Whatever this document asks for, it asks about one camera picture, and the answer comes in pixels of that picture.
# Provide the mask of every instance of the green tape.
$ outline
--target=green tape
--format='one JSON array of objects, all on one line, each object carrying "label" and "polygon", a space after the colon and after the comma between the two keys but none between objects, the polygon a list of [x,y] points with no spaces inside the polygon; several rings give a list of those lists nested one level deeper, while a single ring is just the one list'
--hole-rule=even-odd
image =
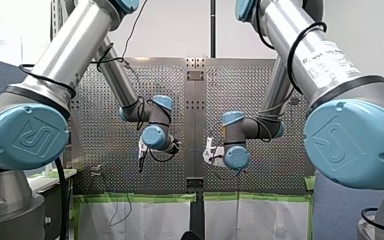
[{"label": "green tape", "polygon": [[[204,193],[205,201],[232,201],[237,200],[237,192]],[[146,195],[128,193],[132,203],[189,203],[196,199],[195,194],[167,194],[167,195]],[[309,203],[308,208],[308,240],[312,240],[313,235],[313,195],[278,195],[266,193],[239,193],[240,200],[263,200],[275,202]],[[127,202],[127,193],[104,193],[91,195],[74,196],[74,233],[75,240],[79,236],[80,205],[84,203],[111,203]]]},{"label": "green tape", "polygon": [[305,186],[307,187],[307,191],[313,191],[314,186],[316,185],[316,176],[307,176],[304,177]]},{"label": "green tape", "polygon": [[129,193],[104,193],[93,195],[75,195],[80,203],[110,203],[130,202],[132,203],[187,203],[195,201],[195,194],[167,194],[167,195],[145,195]]},{"label": "green tape", "polygon": [[81,202],[78,198],[73,199],[73,214],[74,214],[74,240],[79,240],[79,226],[80,226],[80,205]]},{"label": "green tape", "polygon": [[314,197],[311,195],[311,201],[308,206],[308,240],[313,240],[313,213],[314,213]]},{"label": "green tape", "polygon": [[[235,192],[225,193],[204,193],[205,201],[234,201],[238,199],[238,195]],[[312,195],[278,195],[267,193],[239,193],[240,200],[262,200],[262,201],[274,201],[274,202],[294,202],[305,203],[312,201]]]}]

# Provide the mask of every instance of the metal bracket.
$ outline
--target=metal bracket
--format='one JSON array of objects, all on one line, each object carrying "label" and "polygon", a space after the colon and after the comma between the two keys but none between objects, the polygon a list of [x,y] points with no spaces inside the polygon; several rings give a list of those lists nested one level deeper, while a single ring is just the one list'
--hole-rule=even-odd
[{"label": "metal bracket", "polygon": [[204,178],[203,177],[188,177],[186,178],[187,188],[203,188]]},{"label": "metal bracket", "polygon": [[188,71],[188,81],[204,81],[204,71]]},{"label": "metal bracket", "polygon": [[301,102],[301,100],[299,100],[298,97],[291,97],[291,99],[289,100],[289,105],[292,105],[292,106],[296,106],[298,105],[299,103]]}]

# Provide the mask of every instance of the end effector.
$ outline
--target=end effector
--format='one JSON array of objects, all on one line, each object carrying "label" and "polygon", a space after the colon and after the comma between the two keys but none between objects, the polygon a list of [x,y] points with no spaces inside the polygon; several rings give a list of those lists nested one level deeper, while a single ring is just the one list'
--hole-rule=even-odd
[{"label": "end effector", "polygon": [[246,117],[244,112],[231,111],[223,114],[223,147],[212,147],[212,137],[207,139],[204,160],[216,166],[242,171],[248,167],[251,154],[246,148],[247,139],[270,141],[283,136],[281,121],[267,121],[258,117]]},{"label": "end effector", "polygon": [[148,148],[168,154],[179,151],[180,142],[169,134],[172,109],[173,100],[164,95],[156,95],[147,101],[138,98],[134,104],[120,108],[120,116],[124,121],[138,122],[137,130],[143,122],[149,123],[139,141],[139,157],[143,157],[142,153]]}]

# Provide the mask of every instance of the gray surface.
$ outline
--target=gray surface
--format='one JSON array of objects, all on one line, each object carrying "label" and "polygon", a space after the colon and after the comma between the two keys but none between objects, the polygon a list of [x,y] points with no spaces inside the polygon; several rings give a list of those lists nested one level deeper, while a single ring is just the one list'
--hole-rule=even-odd
[{"label": "gray surface", "polygon": [[378,207],[384,191],[345,188],[317,173],[314,196],[313,239],[355,240],[361,209]]},{"label": "gray surface", "polygon": [[[268,87],[274,60],[208,59],[207,67],[207,132],[221,121],[224,112],[240,110],[247,116],[255,116],[260,110]],[[248,140],[247,147],[252,161],[249,173],[241,180],[240,189],[283,194],[305,193],[304,176],[312,175],[313,167],[306,160],[303,146],[307,104],[302,96],[299,105],[287,104],[285,110],[285,134],[271,143]],[[220,139],[220,124],[214,129],[215,143]],[[206,165],[206,191],[235,191],[235,180],[219,180],[212,171],[223,178],[234,173]]]}]

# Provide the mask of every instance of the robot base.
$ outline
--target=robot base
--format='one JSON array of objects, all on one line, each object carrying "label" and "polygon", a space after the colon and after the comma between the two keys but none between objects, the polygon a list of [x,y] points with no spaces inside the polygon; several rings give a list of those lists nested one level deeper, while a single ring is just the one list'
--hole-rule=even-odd
[{"label": "robot base", "polygon": [[0,172],[0,240],[45,239],[45,198],[22,171]]},{"label": "robot base", "polygon": [[45,239],[45,199],[37,195],[31,206],[20,212],[0,217],[0,240]]}]

